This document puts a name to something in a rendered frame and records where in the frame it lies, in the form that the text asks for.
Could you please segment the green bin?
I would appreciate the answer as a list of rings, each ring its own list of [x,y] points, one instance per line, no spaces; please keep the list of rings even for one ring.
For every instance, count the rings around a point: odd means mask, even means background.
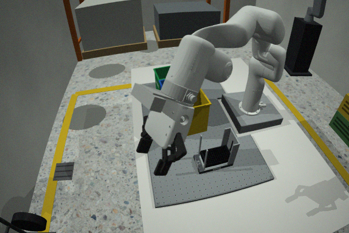
[[[154,72],[155,72],[155,85],[156,85],[156,89],[160,90],[160,83],[159,81],[166,79],[166,75],[169,71],[170,66],[166,66],[166,67],[160,67],[160,68],[155,68]]]

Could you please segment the yellow open bin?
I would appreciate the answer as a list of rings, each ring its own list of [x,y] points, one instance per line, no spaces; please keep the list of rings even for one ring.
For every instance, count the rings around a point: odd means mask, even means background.
[[[211,104],[203,90],[200,90],[197,96],[197,102],[193,106],[195,108],[194,116],[187,136],[207,131]]]

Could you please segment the blue bin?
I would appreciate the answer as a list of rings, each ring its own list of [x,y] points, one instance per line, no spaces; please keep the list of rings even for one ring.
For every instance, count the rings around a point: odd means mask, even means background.
[[[165,81],[165,79],[163,79],[163,80],[161,80],[161,81],[159,82],[159,83],[160,83],[160,90],[161,90],[161,88],[162,88],[162,86],[163,86],[164,81]]]

